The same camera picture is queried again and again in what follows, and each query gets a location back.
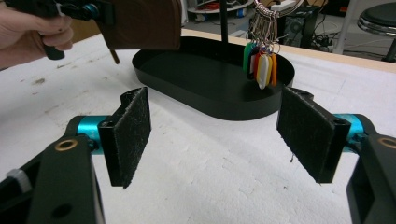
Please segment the cable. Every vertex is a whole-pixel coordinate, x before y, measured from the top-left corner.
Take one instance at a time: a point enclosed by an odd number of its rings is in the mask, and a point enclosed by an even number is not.
[[[324,21],[324,22],[327,22],[327,23],[329,23],[329,24],[331,24],[331,25],[334,26],[334,29],[332,29],[332,30],[330,30],[330,31],[328,31],[328,32],[332,32],[332,31],[338,30],[338,25],[337,25],[335,22],[332,22],[332,21]],[[323,32],[320,33],[320,34],[318,34],[318,35],[323,35],[323,34],[325,34],[325,33],[326,33],[326,32],[324,31],[324,28],[323,28]]]
[[[357,45],[352,45],[352,46],[348,46],[348,47],[345,47],[344,49],[352,49],[352,48],[356,48],[356,47],[360,47],[360,46],[364,46],[364,45],[368,45],[368,44],[373,44],[373,43],[376,43],[376,42],[381,42],[381,41],[393,41],[392,39],[377,39],[377,40],[373,40],[373,41],[369,41],[369,42],[366,42],[366,43],[361,43],[361,44],[357,44]]]

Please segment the white table surface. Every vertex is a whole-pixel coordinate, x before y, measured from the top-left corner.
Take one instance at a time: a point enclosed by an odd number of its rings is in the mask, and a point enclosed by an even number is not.
[[[122,93],[143,86],[131,64],[136,52],[118,51],[116,65],[97,35],[61,61],[1,71],[0,176],[58,139],[74,116],[113,114]],[[280,54],[296,70],[293,87],[332,113],[363,114],[396,136],[395,65],[295,48]],[[152,131],[131,186],[111,187],[104,157],[93,156],[107,223],[351,222],[346,185],[356,155],[344,153],[333,183],[319,185],[297,159],[290,162],[277,113],[227,121],[153,89],[148,95]]]

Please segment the black felt pad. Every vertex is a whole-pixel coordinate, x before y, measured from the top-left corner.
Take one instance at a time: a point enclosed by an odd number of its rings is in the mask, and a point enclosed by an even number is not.
[[[309,92],[284,88],[276,128],[317,183],[331,183],[350,123],[312,99]]]

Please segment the wire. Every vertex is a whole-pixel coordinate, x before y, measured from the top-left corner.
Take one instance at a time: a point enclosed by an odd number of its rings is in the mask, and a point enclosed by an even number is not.
[[[328,32],[332,32],[332,31],[338,30],[338,25],[337,25],[335,22],[332,22],[332,21],[324,21],[324,22],[327,22],[327,23],[329,23],[329,24],[331,24],[331,25],[334,26],[334,29],[332,29],[332,30],[330,30],[330,31],[328,31]],[[323,32],[320,33],[320,34],[318,34],[318,35],[323,35],[323,34],[325,34],[325,33],[326,33],[326,32],[325,32],[325,30],[324,30],[324,28],[323,28]]]
[[[369,52],[369,51],[363,51],[363,50],[344,50],[344,52],[349,52],[349,53],[359,53],[359,54],[363,54],[369,57],[373,57],[373,58],[385,58],[385,55],[382,54],[377,54],[377,53],[373,53],[373,52]]]
[[[357,45],[352,45],[352,46],[348,46],[348,47],[345,47],[344,49],[352,49],[352,48],[356,48],[356,47],[360,47],[360,46],[364,46],[364,45],[368,45],[368,44],[373,44],[373,43],[376,43],[376,42],[381,42],[381,41],[393,41],[392,39],[377,39],[377,40],[373,40],[373,41],[369,41],[369,42],[366,42],[366,43],[361,43],[361,44],[357,44]]]

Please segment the cyan metal part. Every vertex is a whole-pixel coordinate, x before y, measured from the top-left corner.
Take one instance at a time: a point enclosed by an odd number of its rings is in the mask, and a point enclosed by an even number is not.
[[[355,146],[357,143],[361,143],[363,139],[367,136],[364,132],[363,124],[353,114],[333,114],[339,119],[346,119],[351,123],[349,133],[346,137],[346,146],[344,147],[345,152],[356,152],[350,146]]]
[[[87,136],[97,144],[98,149],[92,152],[93,155],[103,155],[98,125],[106,118],[107,116],[86,116],[78,125],[78,133],[87,134]]]

